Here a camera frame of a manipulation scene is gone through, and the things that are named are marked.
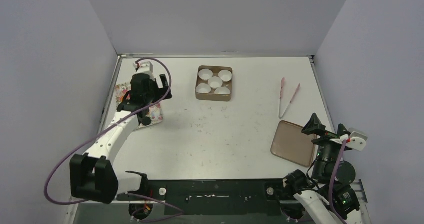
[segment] white table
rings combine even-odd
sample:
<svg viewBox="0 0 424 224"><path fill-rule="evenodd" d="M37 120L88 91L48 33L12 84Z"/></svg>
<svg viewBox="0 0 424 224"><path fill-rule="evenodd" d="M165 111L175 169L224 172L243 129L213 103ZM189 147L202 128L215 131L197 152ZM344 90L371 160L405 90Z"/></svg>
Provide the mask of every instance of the white table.
<svg viewBox="0 0 424 224"><path fill-rule="evenodd" d="M134 58L123 58L116 83L131 80ZM134 131L113 164L115 170L147 173L149 179L282 178L307 168L274 156L271 143L278 118L280 82L283 105L298 83L301 88L285 120L304 125L316 112L331 130L317 81L307 57L296 58L160 58L172 74L173 98L161 103L163 121ZM154 75L165 70L153 62ZM233 68L229 102L197 100L200 65ZM106 122L116 111L110 99Z"/></svg>

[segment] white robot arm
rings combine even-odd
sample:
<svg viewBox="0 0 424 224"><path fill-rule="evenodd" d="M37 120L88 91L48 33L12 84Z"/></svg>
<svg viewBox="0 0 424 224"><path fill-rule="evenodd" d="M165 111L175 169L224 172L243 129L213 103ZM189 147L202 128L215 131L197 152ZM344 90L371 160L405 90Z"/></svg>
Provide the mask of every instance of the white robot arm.
<svg viewBox="0 0 424 224"><path fill-rule="evenodd" d="M283 179L285 192L293 195L317 224L363 223L358 198L350 186L356 177L355 169L346 161L340 162L337 169L335 165L341 153L343 141L346 141L344 150L361 151L367 144L367 136L356 129L347 130L343 124L339 124L337 134L329 132L325 130L325 125L320 122L315 113L302 132L320 136L312 141L318 145L317 156L312 164L314 165L312 177L305 175L301 170L288 174ZM331 179L333 171L336 175L334 179ZM317 182L325 185L319 187ZM332 200L329 199L330 192L332 192ZM343 220L331 211L330 202Z"/></svg>
<svg viewBox="0 0 424 224"><path fill-rule="evenodd" d="M118 124L101 136L83 154L75 154L70 160L71 193L74 197L110 203L120 193L137 191L147 187L147 175L137 172L117 172L113 162L131 132L140 123L148 125L148 110L139 112L120 121L127 115L159 100L168 89L164 74L160 75L163 88L159 88L153 76L150 62L134 64L136 73L131 80L131 90L124 96L122 103L109 124Z"/></svg>

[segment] white cup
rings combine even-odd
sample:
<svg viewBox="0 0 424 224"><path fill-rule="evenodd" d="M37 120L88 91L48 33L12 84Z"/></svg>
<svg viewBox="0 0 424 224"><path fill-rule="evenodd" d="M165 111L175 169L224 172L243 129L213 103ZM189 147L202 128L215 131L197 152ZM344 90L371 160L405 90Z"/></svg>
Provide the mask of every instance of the white cup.
<svg viewBox="0 0 424 224"><path fill-rule="evenodd" d="M224 81L224 82L228 82L233 78L233 74L231 73L231 71L229 70L221 70L218 73L218 76Z"/></svg>
<svg viewBox="0 0 424 224"><path fill-rule="evenodd" d="M211 88L219 88L223 85L223 80L214 76L210 78L207 83L211 86Z"/></svg>
<svg viewBox="0 0 424 224"><path fill-rule="evenodd" d="M202 69L199 71L199 78L201 78L204 81L207 81L208 79L212 78L214 73L210 69Z"/></svg>
<svg viewBox="0 0 424 224"><path fill-rule="evenodd" d="M211 90L211 87L205 83L201 83L196 87L196 92L198 93L209 93Z"/></svg>
<svg viewBox="0 0 424 224"><path fill-rule="evenodd" d="M230 94L231 91L227 87L219 87L215 89L215 94Z"/></svg>

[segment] purple cable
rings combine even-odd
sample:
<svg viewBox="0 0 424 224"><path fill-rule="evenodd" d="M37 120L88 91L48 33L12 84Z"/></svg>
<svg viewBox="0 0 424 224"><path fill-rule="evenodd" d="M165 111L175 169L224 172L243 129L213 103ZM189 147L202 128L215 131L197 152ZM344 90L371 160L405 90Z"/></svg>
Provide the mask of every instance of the purple cable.
<svg viewBox="0 0 424 224"><path fill-rule="evenodd" d="M334 169L333 169L332 174L331 174L330 186L329 186L329 194L328 194L328 201L330 202L330 208L331 208L332 212L344 224L348 224L348 223L340 216L340 214L334 208L334 203L333 203L333 187L334 187L334 181L336 180L336 173L337 173L337 170L339 169L340 162L342 161L343 152L345 152L345 147L346 147L346 144L347 143L348 143L348 141L347 140L344 140L343 143L341 144L341 148L340 148L340 151L338 153L337 161L335 162L335 166L334 166Z"/></svg>
<svg viewBox="0 0 424 224"><path fill-rule="evenodd" d="M82 144L80 144L79 146L77 146L76 148L74 148L72 151L70 151L68 154L66 154L56 165L55 165L55 167L53 168L53 170L50 172L50 174L48 175L48 177L47 177L47 179L46 179L46 181L45 181L45 184L44 184L44 196L45 196L45 198L49 201L49 202L51 202L51 203L54 203L54 204L58 204L58 205L70 205L70 204L77 204L77 203L82 203L82 202L85 202L85 201L87 201L87 200L85 200L85 199L81 199L81 200L76 200L76 201L72 201L72 202L61 202L61 201L57 201L57 200L54 200L53 198L51 198L50 197L50 195L49 195L49 193L48 193L48 191L47 191L47 189L48 189L48 187L49 187L49 183L50 183L50 180L52 179L52 177L53 177L53 174L55 174L55 172L58 170L58 168L60 167L60 165L62 165L62 163L64 163L65 162L65 160L66 159L68 159L72 154L74 154L76 151L78 151L78 149L80 149L80 148L82 148L83 146L85 146L85 145L87 145L87 144L89 144L89 143L91 143L91 142L93 142L94 140L96 140L96 139L98 139L99 137L101 137L101 136L103 136L104 134L106 134L108 131L110 131L112 128L114 128L116 125L118 125L119 123L121 123L121 122L123 122L123 121L125 121L126 119L128 119L129 117L131 117L132 115L135 115L135 114L137 114L137 113L139 113L139 112L141 112L141 111L143 111L143 110L146 110L146 109L148 109L148 108L150 108L150 107L152 107L152 106L154 106L154 105L156 105L156 104L158 104L158 103L160 103L162 100L164 100L165 99L165 97L169 94L169 92L171 91L171 85L172 85L172 78L171 78L171 73L170 73L170 71L169 71L169 69L167 68L167 66L164 64L164 63L162 63L161 61L159 61L158 59L155 59L155 58L141 58L141 59L139 59L139 60L137 60L136 61L136 63L138 64L140 61L143 61L143 60L146 60L146 59L148 59L148 60L153 60L153 61L156 61L156 62L158 62L160 65L162 65L164 68L165 68L165 70L166 70L166 72L168 73L168 76L169 76L169 87L168 87L168 90L166 91L166 93L163 95L163 97L162 98L160 98L157 102L154 102L154 103L152 103L152 104L150 104L150 105L148 105L148 106L146 106L146 107L143 107L143 108L141 108L141 109L139 109L139 110L136 110L136 111L134 111L134 112L132 112L132 113L130 113L130 114L128 114L128 115L126 115L124 118L122 118L121 120L119 120L119 121L117 121L116 123L114 123L113 125L111 125L110 127L108 127L108 128L106 128L106 129L104 129L103 131L101 131L99 134L97 134L97 136L95 136L95 137L92 137L92 138L90 138L90 139L88 139L87 141L85 141L84 143L82 143Z"/></svg>
<svg viewBox="0 0 424 224"><path fill-rule="evenodd" d="M162 201L160 201L160 200L158 200L158 199L154 199L154 198L151 198L151 197L148 197L148 196L144 196L144 195L141 195L141 194L135 194L135 193L127 193L127 194L128 194L128 195L131 195L131 196L136 196L136 197L139 197L139 198L147 199L147 200L150 200L150 201L154 201L154 202L157 202L157 203L163 204L163 205L165 205L165 206L168 206L168 207L170 207L170 208L174 208L174 209L176 209L176 210L180 211L180 213L174 214L174 215L172 215L172 216L167 216L167 217L159 218L159 219L140 220L139 222L141 222L141 223L155 223L155 222L160 222L160 221L168 220L168 219L170 219L170 218L178 217L178 216L181 216L181 215L183 215L183 214L184 214L184 211L183 211L181 208L179 208L179 207L177 207L177 206L174 206L174 205L172 205L172 204L166 203L166 202L162 202ZM139 208L139 209L135 210L135 211L131 214L131 217L134 217L134 215L135 215L136 213L138 213L139 211L141 211L141 210L144 210L144 208Z"/></svg>

